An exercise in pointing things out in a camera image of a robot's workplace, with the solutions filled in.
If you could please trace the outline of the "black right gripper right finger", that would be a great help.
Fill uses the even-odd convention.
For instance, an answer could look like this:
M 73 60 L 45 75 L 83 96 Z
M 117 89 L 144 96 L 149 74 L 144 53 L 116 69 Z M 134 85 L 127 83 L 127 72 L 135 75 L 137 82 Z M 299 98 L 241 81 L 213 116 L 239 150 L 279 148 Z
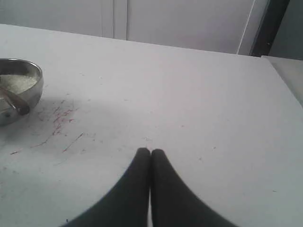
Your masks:
M 182 181 L 165 152 L 151 153 L 151 219 L 154 227 L 233 227 Z

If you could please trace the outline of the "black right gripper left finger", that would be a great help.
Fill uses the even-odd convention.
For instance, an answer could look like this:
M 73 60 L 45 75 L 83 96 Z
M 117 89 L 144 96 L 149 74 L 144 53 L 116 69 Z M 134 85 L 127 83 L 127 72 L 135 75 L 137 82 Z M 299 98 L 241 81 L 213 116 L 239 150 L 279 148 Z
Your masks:
M 66 227 L 148 226 L 151 152 L 139 148 L 129 167 L 96 204 Z

